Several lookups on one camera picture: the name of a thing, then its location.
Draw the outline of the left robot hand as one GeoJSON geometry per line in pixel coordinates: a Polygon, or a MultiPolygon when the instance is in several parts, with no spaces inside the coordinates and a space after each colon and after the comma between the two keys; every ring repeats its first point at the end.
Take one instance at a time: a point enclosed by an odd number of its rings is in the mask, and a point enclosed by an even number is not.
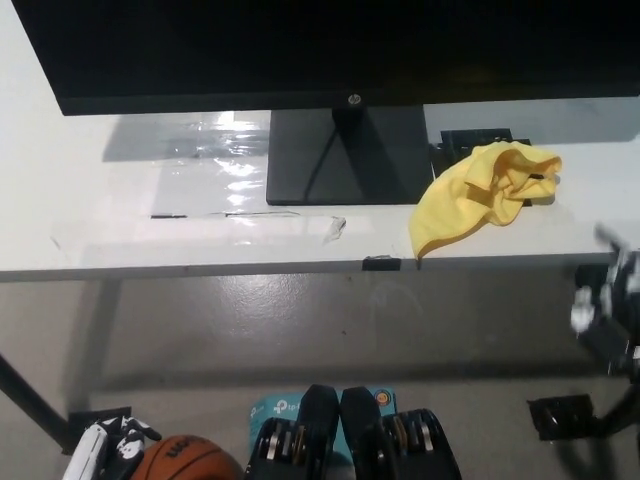
{"type": "Polygon", "coordinates": [[[62,476],[63,480],[128,480],[145,455],[145,441],[162,436],[133,416],[92,423],[82,434],[62,476]]]}

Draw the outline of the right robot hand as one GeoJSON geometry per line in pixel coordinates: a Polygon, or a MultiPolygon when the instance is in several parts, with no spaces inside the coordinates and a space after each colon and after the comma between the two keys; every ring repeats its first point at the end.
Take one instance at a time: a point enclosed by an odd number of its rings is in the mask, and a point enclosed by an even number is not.
{"type": "Polygon", "coordinates": [[[597,224],[594,236],[612,251],[612,260],[583,264],[575,272],[574,301],[570,325],[578,334],[615,322],[633,339],[639,337],[639,250],[613,230],[597,224]]]}

